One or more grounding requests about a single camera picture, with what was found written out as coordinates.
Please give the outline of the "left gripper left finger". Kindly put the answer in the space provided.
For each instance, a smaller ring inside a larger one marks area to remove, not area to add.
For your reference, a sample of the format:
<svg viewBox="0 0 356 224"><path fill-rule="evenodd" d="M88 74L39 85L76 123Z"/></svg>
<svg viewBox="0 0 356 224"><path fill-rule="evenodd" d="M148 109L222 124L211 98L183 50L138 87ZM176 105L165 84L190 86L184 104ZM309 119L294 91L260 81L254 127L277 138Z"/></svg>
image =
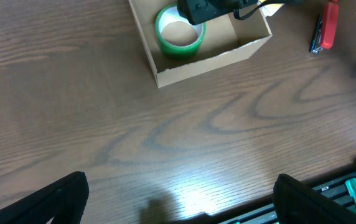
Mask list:
<svg viewBox="0 0 356 224"><path fill-rule="evenodd" d="M79 224L89 196L84 172L73 172L0 210L0 224Z"/></svg>

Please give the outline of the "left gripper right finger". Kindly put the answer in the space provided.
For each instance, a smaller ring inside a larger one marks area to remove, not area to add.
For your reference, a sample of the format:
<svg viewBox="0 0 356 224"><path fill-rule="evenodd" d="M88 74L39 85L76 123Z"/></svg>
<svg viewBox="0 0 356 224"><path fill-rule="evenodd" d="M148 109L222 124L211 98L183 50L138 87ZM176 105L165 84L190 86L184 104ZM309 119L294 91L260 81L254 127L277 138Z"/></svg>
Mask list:
<svg viewBox="0 0 356 224"><path fill-rule="evenodd" d="M321 195L287 174L273 188L280 224L356 224L356 213Z"/></svg>

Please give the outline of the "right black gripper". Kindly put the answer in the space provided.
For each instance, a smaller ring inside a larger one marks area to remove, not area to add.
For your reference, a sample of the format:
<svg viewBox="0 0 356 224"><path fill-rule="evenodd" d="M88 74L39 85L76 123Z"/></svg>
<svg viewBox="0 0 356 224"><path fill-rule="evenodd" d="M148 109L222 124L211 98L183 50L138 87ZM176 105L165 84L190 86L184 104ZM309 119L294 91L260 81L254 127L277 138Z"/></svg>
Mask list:
<svg viewBox="0 0 356 224"><path fill-rule="evenodd" d="M258 0L178 0L177 10L192 25L201 24L229 14L234 10L256 5Z"/></svg>

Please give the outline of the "green tape roll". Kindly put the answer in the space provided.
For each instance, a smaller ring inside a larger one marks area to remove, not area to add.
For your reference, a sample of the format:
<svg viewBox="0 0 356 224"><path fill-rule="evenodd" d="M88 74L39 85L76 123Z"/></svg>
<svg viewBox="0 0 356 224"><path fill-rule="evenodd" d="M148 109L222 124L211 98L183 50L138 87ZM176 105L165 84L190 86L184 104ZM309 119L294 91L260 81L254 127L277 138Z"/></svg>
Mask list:
<svg viewBox="0 0 356 224"><path fill-rule="evenodd" d="M186 60L198 52L205 37L206 23L192 25L179 15L177 5L171 4L157 15L155 30L161 52L166 57Z"/></svg>

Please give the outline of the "brown cardboard box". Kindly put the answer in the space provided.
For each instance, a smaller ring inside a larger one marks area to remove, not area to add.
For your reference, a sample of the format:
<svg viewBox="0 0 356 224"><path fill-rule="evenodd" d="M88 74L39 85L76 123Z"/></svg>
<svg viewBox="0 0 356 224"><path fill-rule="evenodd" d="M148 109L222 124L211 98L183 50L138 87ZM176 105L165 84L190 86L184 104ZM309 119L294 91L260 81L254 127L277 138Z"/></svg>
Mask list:
<svg viewBox="0 0 356 224"><path fill-rule="evenodd" d="M156 34L156 17L174 1L129 0L157 86L164 87L202 73L250 58L271 37L261 10L244 21L232 13L205 23L205 37L196 54L187 60L168 58L162 53Z"/></svg>

